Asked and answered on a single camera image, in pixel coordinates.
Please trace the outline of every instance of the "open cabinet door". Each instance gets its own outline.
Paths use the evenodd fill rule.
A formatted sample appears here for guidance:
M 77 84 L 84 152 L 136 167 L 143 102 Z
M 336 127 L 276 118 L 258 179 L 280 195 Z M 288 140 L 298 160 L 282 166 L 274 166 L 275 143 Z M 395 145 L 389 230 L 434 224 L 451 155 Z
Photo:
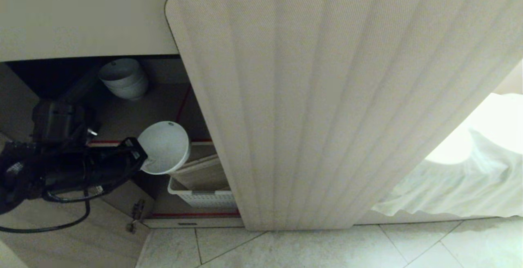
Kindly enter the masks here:
M 47 227 L 74 221 L 83 213 L 83 203 L 25 201 L 0 216 L 0 225 Z M 131 221 L 104 201 L 94 199 L 90 216 L 76 226 L 34 234 L 0 232 L 0 241 L 29 268 L 134 268 L 149 228 L 138 224 L 136 233 L 129 233 L 125 226 Z
M 523 54 L 523 0 L 168 0 L 245 226 L 348 228 Z

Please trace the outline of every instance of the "electric cord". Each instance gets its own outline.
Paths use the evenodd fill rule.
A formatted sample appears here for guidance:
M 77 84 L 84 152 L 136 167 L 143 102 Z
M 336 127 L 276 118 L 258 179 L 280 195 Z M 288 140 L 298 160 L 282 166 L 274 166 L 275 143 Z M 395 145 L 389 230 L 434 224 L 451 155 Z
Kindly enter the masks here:
M 85 183 L 86 189 L 88 189 L 88 187 L 89 187 L 88 182 L 90 180 L 91 173 L 93 171 L 92 169 L 90 169 L 89 167 L 87 167 L 85 165 L 85 160 L 88 156 L 89 156 L 88 153 L 85 153 L 84 159 L 82 160 L 82 164 L 84 166 L 84 183 Z M 50 191 L 46 191 L 42 194 L 42 199 L 44 201 L 52 201 L 55 203 L 80 203 L 82 201 L 90 201 L 91 199 L 95 199 L 95 198 L 103 196 L 105 194 L 107 194 L 105 191 L 99 192 L 94 195 L 89 195 L 89 193 L 84 192 L 83 197 L 70 199 L 70 198 L 65 198 L 65 197 L 59 197 L 57 195 L 52 194 Z
M 119 149 L 119 150 L 116 150 L 116 151 L 112 152 L 108 156 L 105 156 L 105 159 L 109 158 L 111 156 L 115 156 L 117 154 L 131 152 L 133 150 L 134 150 L 133 147 L 125 148 L 125 149 Z M 59 196 L 54 195 L 51 192 L 47 191 L 47 192 L 44 192 L 42 194 L 42 199 L 44 199 L 45 201 L 54 201 L 56 203 L 79 203 L 81 201 L 89 201 L 90 199 L 95 199 L 97 197 L 101 197 L 103 195 L 107 195 L 110 192 L 112 192 L 114 189 L 116 189 L 119 186 L 121 186 L 127 180 L 129 180 L 132 177 L 132 175 L 134 175 L 136 173 L 136 171 L 138 169 L 136 169 L 136 168 L 133 169 L 133 168 L 129 167 L 129 163 L 130 163 L 129 159 L 127 159 L 126 160 L 126 166 L 125 166 L 124 175 L 122 177 L 120 177 L 119 179 L 116 179 L 115 181 L 113 181 L 110 184 L 105 185 L 103 190 L 101 192 L 97 193 L 97 194 L 93 194 L 93 195 L 89 195 L 89 196 L 84 195 L 84 197 L 70 199 L 70 198 L 59 197 Z M 91 172 L 93 170 L 87 170 L 87 169 L 90 169 L 90 168 L 85 166 L 85 161 L 84 161 L 84 169 L 86 169 L 86 174 L 84 175 L 84 177 L 85 177 L 85 180 L 88 181 L 89 180 L 89 176 L 90 176 L 90 174 L 91 174 Z
M 88 195 L 87 190 L 84 190 L 84 195 L 85 196 Z M 87 217 L 89 216 L 90 213 L 91 213 L 90 203 L 89 203 L 89 201 L 85 201 L 84 216 L 81 216 L 78 220 L 73 221 L 71 223 L 53 226 L 53 227 L 44 227 L 44 228 L 35 228 L 35 229 L 18 229 L 18 228 L 8 228 L 8 227 L 0 226 L 0 231 L 10 232 L 10 233 L 41 233 L 41 232 L 56 231 L 56 230 L 64 229 L 67 227 L 72 227 L 72 226 L 77 225 L 78 223 L 81 223 L 82 221 L 87 219 Z

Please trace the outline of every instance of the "wooden board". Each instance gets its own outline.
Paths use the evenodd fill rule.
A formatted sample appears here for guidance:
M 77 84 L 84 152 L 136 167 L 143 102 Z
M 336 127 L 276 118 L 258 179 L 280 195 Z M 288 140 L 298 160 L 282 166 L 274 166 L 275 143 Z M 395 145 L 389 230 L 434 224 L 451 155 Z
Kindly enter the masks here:
M 523 0 L 168 0 L 243 221 L 348 228 L 523 54 Z

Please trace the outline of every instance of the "floor tile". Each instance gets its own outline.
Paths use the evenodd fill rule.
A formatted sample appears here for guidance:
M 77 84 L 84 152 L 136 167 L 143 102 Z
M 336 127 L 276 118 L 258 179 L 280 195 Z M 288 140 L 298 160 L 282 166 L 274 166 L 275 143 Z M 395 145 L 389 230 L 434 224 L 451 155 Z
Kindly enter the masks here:
M 465 268 L 523 267 L 523 218 L 466 220 L 441 240 Z
M 268 232 L 204 264 L 230 267 L 403 268 L 407 263 L 381 229 Z
M 461 221 L 380 225 L 407 262 L 441 240 Z
M 262 234 L 245 228 L 197 228 L 196 233 L 202 263 Z
M 194 229 L 153 229 L 136 268 L 194 268 L 200 264 Z
M 441 244 L 435 244 L 406 268 L 462 268 L 460 263 Z

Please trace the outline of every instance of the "black cable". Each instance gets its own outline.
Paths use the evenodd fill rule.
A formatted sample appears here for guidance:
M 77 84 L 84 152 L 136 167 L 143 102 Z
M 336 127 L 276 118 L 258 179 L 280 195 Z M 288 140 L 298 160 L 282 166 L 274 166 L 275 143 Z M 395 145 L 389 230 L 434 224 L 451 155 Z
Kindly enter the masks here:
M 103 190 L 102 192 L 94 194 L 94 195 L 85 195 L 84 194 L 83 197 L 79 197 L 79 198 L 75 198 L 75 199 L 68 199 L 65 197 L 59 197 L 50 192 L 45 192 L 42 195 L 42 199 L 44 199 L 44 201 L 52 201 L 54 203 L 81 203 L 82 201 L 90 201 L 92 199 L 96 199 L 97 197 L 101 197 L 106 194 L 107 194 L 107 192 L 105 190 Z
M 84 195 L 85 196 L 88 195 L 87 190 L 84 190 Z M 84 216 L 81 216 L 80 219 L 73 221 L 71 223 L 67 223 L 64 225 L 58 225 L 58 226 L 54 226 L 54 227 L 44 227 L 44 228 L 35 228 L 35 229 L 17 229 L 17 228 L 7 228 L 7 227 L 0 226 L 0 231 L 10 232 L 10 233 L 40 233 L 40 232 L 56 231 L 56 230 L 60 230 L 60 229 L 64 229 L 67 227 L 72 227 L 72 226 L 77 225 L 78 223 L 84 221 L 89 216 L 90 213 L 91 213 L 91 206 L 89 204 L 89 201 L 85 201 Z

